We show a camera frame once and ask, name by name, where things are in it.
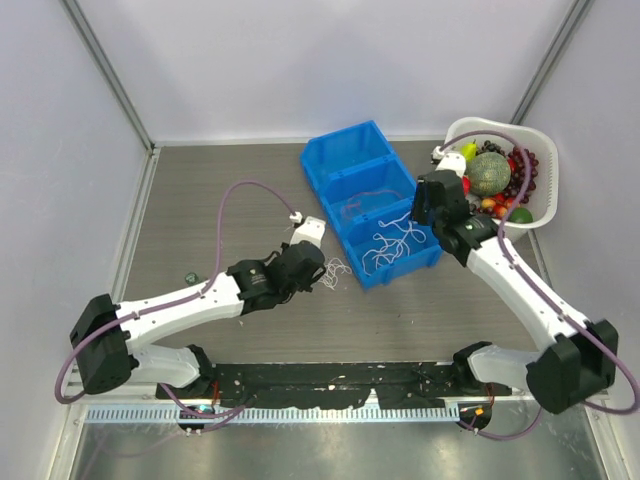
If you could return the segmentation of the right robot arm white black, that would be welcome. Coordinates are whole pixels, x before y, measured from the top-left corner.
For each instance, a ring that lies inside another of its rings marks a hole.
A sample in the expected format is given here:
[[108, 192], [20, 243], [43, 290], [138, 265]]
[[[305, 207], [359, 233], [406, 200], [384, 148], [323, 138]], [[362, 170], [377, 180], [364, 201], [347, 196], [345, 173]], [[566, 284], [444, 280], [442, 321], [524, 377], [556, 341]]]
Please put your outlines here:
[[532, 338], [532, 352], [480, 341], [453, 356], [451, 380], [465, 395], [486, 384], [530, 393], [547, 412], [559, 414], [610, 387], [618, 332], [606, 320], [592, 322], [563, 301], [522, 260], [486, 215], [473, 215], [461, 179], [451, 170], [419, 176], [410, 218], [431, 228], [440, 247], [489, 285]]

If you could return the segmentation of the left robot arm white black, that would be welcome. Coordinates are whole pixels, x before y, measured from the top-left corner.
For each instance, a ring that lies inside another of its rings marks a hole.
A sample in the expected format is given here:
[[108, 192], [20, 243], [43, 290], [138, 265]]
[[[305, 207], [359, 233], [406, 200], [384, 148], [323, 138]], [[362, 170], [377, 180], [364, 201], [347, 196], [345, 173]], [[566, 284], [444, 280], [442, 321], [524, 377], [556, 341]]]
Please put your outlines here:
[[160, 399], [211, 394], [217, 373], [204, 350], [161, 347], [159, 340], [285, 304], [296, 293], [311, 291], [324, 263], [319, 247], [301, 241], [169, 294], [121, 304], [108, 294], [92, 298], [70, 333], [84, 393], [104, 394], [134, 381], [155, 384]]

